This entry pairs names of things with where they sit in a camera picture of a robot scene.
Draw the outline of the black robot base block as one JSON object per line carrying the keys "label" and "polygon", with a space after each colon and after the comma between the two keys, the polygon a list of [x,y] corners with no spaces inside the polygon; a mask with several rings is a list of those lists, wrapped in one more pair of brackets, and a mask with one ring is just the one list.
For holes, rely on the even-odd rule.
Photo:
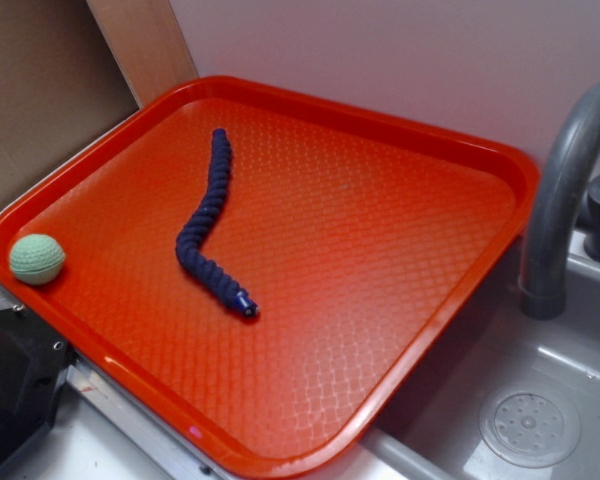
{"label": "black robot base block", "polygon": [[32,310],[0,310],[0,475],[55,423],[70,345]]}

